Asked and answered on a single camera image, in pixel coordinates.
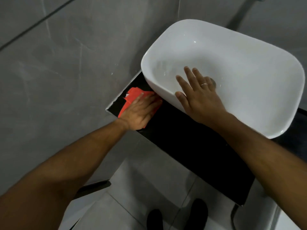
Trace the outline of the person's left hand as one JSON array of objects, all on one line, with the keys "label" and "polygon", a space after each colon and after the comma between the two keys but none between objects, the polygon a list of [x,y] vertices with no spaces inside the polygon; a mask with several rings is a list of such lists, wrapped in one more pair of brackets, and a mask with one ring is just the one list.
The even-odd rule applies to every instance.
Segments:
[{"label": "person's left hand", "polygon": [[118,125],[122,126],[126,131],[140,130],[148,124],[153,118],[156,111],[147,111],[146,108],[153,103],[156,99],[161,99],[156,93],[144,95],[143,104],[130,104],[129,107],[121,114],[121,116],[115,121]]}]

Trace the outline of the person's right hand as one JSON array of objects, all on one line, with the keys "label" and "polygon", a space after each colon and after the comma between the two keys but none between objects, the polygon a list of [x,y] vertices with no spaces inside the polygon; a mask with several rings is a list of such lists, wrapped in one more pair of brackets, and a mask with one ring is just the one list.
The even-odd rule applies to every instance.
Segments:
[{"label": "person's right hand", "polygon": [[191,88],[189,81],[179,75],[176,76],[176,80],[190,105],[190,111],[185,111],[185,113],[196,122],[214,128],[222,121],[222,118],[230,115],[216,91],[209,90],[207,77],[201,74],[201,88]]}]

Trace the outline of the red cleaning cloth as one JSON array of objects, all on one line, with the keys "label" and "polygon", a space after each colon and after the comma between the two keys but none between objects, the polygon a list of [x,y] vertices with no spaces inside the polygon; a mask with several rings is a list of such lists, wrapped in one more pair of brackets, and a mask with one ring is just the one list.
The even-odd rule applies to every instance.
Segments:
[{"label": "red cleaning cloth", "polygon": [[133,102],[133,100],[140,95],[140,93],[144,93],[144,95],[155,93],[153,91],[143,91],[142,89],[138,87],[130,88],[127,92],[126,96],[124,97],[125,104],[122,107],[121,111],[119,112],[118,118],[121,116],[121,114],[125,111],[127,107],[130,106],[130,104]]}]

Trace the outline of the white ceramic sink basin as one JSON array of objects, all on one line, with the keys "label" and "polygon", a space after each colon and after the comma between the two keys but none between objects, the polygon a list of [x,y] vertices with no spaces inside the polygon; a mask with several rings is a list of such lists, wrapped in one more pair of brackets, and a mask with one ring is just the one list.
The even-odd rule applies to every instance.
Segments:
[{"label": "white ceramic sink basin", "polygon": [[304,69],[289,52],[196,19],[172,24],[141,60],[151,89],[183,113],[175,77],[188,81],[185,66],[214,80],[226,110],[269,139],[287,131],[305,86]]}]

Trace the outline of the person's right forearm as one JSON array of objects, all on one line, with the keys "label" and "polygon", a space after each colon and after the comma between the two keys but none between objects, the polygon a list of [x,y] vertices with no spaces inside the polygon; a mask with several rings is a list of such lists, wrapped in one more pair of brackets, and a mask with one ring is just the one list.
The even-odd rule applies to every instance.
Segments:
[{"label": "person's right forearm", "polygon": [[243,159],[288,217],[307,230],[307,163],[228,112],[214,117],[210,127]]}]

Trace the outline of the person's left forearm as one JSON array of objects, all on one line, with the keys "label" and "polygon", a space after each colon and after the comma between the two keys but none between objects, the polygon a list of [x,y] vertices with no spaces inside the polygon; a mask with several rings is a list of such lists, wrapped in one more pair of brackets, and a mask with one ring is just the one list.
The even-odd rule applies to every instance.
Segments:
[{"label": "person's left forearm", "polygon": [[58,230],[78,190],[129,129],[119,118],[26,174],[0,197],[0,230]]}]

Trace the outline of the black vanity counter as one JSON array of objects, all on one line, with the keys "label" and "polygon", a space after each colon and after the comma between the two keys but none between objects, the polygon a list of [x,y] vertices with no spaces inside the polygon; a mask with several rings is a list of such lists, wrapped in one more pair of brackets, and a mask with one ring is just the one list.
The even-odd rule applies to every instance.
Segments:
[{"label": "black vanity counter", "polygon": [[244,205],[255,175],[226,140],[166,99],[138,132],[238,205]]}]

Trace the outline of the person's black left shoe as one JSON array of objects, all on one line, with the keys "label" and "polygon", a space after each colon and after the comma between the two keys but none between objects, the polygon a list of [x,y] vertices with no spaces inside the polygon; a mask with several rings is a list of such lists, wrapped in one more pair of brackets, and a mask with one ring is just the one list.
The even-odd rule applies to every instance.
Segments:
[{"label": "person's black left shoe", "polygon": [[150,211],[146,221],[147,230],[164,230],[163,228],[163,217],[159,209]]}]

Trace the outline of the person's black shoe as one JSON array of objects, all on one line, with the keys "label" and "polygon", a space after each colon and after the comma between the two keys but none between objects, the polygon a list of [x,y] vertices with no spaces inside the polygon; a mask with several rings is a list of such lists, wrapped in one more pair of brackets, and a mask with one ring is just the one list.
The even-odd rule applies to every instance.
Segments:
[{"label": "person's black shoe", "polygon": [[163,228],[163,217],[159,209],[150,211],[146,221],[147,230],[164,230]]},{"label": "person's black shoe", "polygon": [[208,220],[208,213],[206,203],[200,198],[195,199],[184,230],[204,230]]}]

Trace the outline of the person's black right shoe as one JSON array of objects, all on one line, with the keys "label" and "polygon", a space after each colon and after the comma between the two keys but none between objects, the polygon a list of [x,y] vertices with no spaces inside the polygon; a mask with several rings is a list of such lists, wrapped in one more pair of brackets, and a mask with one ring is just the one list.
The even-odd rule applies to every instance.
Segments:
[{"label": "person's black right shoe", "polygon": [[208,220],[208,213],[206,203],[200,198],[195,199],[184,230],[204,230]]}]

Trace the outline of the white bathroom fixture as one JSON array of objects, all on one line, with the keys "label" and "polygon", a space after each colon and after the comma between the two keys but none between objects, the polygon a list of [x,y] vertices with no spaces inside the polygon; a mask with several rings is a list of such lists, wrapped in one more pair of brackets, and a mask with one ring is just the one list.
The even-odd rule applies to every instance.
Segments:
[{"label": "white bathroom fixture", "polygon": [[236,230],[301,230],[255,179],[246,203],[232,212]]}]

